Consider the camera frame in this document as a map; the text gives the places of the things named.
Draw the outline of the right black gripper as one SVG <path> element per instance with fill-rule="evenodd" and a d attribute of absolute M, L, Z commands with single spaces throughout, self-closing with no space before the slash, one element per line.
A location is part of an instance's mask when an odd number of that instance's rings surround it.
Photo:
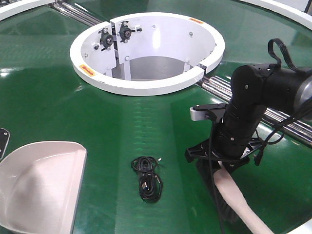
<path fill-rule="evenodd" d="M 264 113 L 264 105 L 253 104 L 235 107 L 233 104 L 228 104 L 213 133 L 212 149 L 214 153 L 221 157 L 241 158 Z M 196 146 L 187 148 L 184 155 L 187 162 L 191 163 L 195 159 L 211 161 L 210 153 L 210 142 L 209 139 L 206 139 Z M 238 162 L 218 161 L 216 167 L 223 167 L 231 174 L 249 162 L 249 157 L 245 157 Z"/>

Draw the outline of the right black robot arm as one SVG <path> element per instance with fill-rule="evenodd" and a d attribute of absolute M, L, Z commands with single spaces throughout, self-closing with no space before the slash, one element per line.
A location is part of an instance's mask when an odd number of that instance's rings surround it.
<path fill-rule="evenodd" d="M 224 162 L 229 171 L 249 162 L 257 151 L 259 165 L 270 137 L 254 137 L 269 108 L 288 117 L 273 125 L 273 131 L 300 119 L 312 118 L 312 73 L 276 67 L 272 64 L 244 65 L 235 69 L 231 79 L 229 103 L 197 105 L 190 109 L 194 121 L 212 121 L 210 137 L 185 151 L 188 162 L 196 160 L 204 170 L 218 168 Z"/>

